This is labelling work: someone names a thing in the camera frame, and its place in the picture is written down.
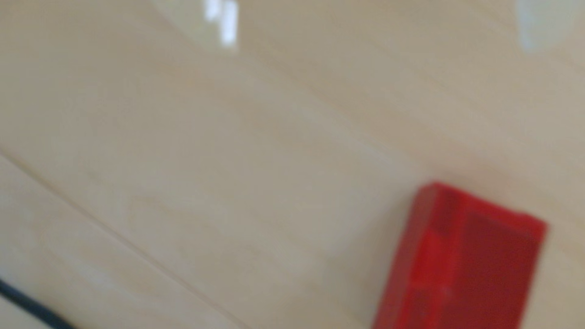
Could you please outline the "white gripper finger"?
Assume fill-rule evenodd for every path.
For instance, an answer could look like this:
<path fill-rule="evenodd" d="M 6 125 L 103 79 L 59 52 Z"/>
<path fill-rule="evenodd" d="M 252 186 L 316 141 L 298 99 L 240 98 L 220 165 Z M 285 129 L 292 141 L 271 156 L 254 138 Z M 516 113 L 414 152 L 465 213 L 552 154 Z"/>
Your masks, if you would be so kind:
<path fill-rule="evenodd" d="M 209 50 L 238 50 L 238 1 L 151 1 L 181 34 Z"/>
<path fill-rule="evenodd" d="M 524 51 L 555 47 L 581 18 L 581 1 L 516 1 L 518 41 Z"/>

